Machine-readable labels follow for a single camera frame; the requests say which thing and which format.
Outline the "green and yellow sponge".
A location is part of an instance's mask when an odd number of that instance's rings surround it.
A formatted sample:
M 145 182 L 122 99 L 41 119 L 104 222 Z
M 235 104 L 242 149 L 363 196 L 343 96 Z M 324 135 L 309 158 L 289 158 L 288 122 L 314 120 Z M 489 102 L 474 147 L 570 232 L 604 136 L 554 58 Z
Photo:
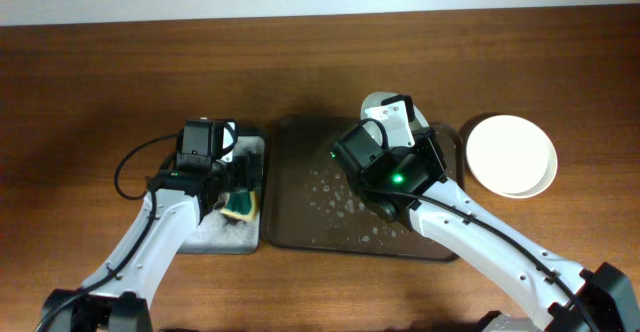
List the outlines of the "green and yellow sponge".
M 258 210 L 257 193 L 244 191 L 230 193 L 220 213 L 232 219 L 249 222 L 255 219 Z

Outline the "pinkish white plate front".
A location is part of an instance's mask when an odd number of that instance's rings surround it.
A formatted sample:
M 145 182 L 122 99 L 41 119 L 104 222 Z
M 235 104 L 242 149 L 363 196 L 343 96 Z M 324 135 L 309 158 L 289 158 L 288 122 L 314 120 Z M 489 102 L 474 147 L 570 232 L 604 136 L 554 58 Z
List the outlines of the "pinkish white plate front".
M 503 197 L 526 199 L 546 190 L 558 170 L 552 144 L 479 144 L 468 150 L 468 162 L 476 179 Z

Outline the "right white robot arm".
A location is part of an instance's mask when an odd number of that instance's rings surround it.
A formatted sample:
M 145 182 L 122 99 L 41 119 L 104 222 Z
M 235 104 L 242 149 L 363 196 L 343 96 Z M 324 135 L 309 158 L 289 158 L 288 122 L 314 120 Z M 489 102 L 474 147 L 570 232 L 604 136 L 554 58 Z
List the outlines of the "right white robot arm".
M 529 240 L 446 175 L 435 131 L 408 95 L 369 94 L 332 157 L 352 191 L 387 222 L 450 249 L 494 282 L 542 331 L 636 331 L 629 278 L 609 263 L 589 271 Z

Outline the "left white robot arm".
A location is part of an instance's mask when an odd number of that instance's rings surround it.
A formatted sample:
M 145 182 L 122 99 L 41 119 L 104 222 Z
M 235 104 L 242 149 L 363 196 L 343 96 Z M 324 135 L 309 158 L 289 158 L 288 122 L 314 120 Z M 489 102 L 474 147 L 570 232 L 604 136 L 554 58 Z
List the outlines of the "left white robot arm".
M 141 209 L 105 262 L 75 290 L 45 300 L 38 331 L 151 331 L 150 308 L 168 267 L 186 239 L 223 197 L 242 196 L 255 211 L 264 155 L 195 166 L 163 165 L 146 181 Z

